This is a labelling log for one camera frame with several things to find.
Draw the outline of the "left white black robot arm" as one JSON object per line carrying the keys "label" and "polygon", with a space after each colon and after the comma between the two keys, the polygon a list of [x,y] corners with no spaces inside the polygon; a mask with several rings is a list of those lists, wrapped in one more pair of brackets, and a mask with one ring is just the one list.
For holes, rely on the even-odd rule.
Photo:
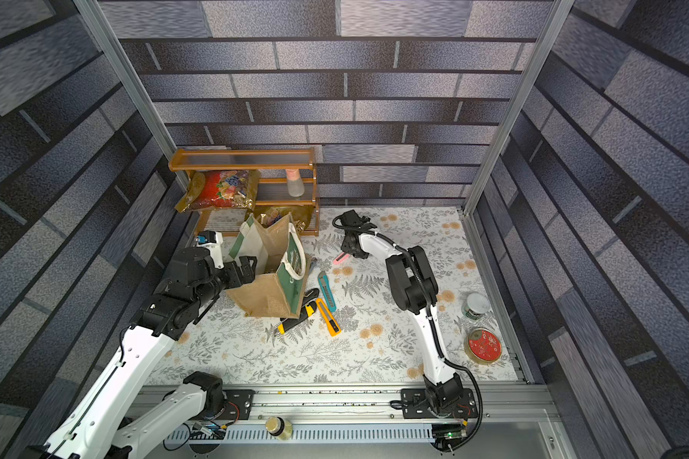
{"label": "left white black robot arm", "polygon": [[168,276],[132,317],[113,361],[82,401],[41,446],[23,458],[144,458],[189,420],[214,420],[227,407],[220,378],[187,376],[166,399],[127,426],[128,409],[154,367],[226,290],[256,278],[258,260],[224,261],[220,248],[191,247],[174,254]]}

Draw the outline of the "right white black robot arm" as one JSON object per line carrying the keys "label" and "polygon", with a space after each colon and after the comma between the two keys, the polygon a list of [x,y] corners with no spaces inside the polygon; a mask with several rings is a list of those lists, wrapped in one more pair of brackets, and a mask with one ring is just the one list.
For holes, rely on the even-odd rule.
{"label": "right white black robot arm", "polygon": [[474,374],[448,358],[436,315],[438,282],[426,252],[419,246],[400,246],[354,210],[334,217],[332,226],[344,232],[343,252],[359,259],[374,256],[385,263],[392,298],[398,309],[410,315],[415,327],[425,397],[432,413],[442,417],[462,409],[480,417],[482,394]]}

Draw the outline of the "teal utility knife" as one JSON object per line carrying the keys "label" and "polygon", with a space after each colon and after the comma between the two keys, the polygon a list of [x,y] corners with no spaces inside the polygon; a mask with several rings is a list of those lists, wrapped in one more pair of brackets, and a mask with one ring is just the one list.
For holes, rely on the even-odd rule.
{"label": "teal utility knife", "polygon": [[319,286],[321,289],[321,293],[323,295],[323,300],[325,301],[325,304],[327,305],[329,312],[330,313],[336,312],[337,311],[336,301],[335,301],[335,298],[333,296],[333,292],[332,292],[330,285],[329,285],[328,276],[325,272],[319,272],[318,282],[319,282]]}

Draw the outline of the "burlap green Christmas tote bag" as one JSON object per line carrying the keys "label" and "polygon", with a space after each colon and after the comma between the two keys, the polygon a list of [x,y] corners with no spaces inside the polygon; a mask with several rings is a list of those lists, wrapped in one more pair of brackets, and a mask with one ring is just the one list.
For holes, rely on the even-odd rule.
{"label": "burlap green Christmas tote bag", "polygon": [[240,263],[254,256],[255,280],[226,295],[250,317],[296,319],[300,315],[310,258],[304,252],[292,217],[263,227],[250,216],[240,227],[229,258]]}

